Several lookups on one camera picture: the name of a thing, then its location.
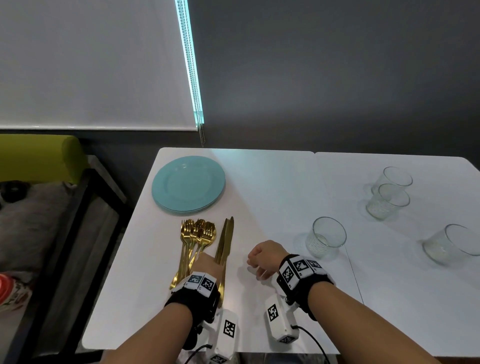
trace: person's left hand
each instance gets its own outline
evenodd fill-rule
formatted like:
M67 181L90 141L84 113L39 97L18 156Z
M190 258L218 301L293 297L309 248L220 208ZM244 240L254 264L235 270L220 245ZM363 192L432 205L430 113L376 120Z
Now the person's left hand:
M217 287L222 280L223 266L215 263L212 256L207 253L200 253L198 259L194 261L192 265L192 272L208 273L216 278Z

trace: hand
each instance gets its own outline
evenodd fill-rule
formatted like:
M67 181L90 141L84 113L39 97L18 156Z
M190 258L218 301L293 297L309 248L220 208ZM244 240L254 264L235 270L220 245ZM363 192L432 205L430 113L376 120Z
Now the hand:
M257 279L270 278L280 269L280 264L288 252L279 243L273 240L258 244L248 254L247 264L257 269Z
M207 253L200 253L198 259L193 262L192 272L208 273L216 278L217 287L222 280L223 266L215 263L215 259Z

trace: container with red lid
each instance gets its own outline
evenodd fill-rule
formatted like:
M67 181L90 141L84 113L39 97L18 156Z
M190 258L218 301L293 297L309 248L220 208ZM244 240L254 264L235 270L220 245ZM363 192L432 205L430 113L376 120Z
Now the container with red lid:
M23 307L31 291L18 279L0 274L0 312L14 311Z

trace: white roller blind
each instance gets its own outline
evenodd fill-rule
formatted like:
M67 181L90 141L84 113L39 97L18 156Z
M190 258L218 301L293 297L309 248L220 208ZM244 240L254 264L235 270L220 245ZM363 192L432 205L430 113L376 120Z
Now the white roller blind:
M0 128L197 130L189 22L186 0L2 1Z

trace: black wooden frame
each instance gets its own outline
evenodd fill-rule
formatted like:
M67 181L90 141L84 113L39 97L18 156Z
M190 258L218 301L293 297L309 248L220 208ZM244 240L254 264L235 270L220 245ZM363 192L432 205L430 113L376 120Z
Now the black wooden frame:
M60 282L68 257L72 250L78 230L94 195L102 198L118 215L119 220L108 242L107 248L98 265L92 284L82 303L75 323L68 334L60 353L32 358L38 335L48 313L48 309ZM4 364L23 363L93 363L99 361L103 351L75 354L88 317L93 308L102 278L113 253L118 235L128 225L132 208L123 203L110 186L94 169L84 170L75 189L66 213L63 215L59 232L55 238L42 271L36 280L32 297L15 333Z

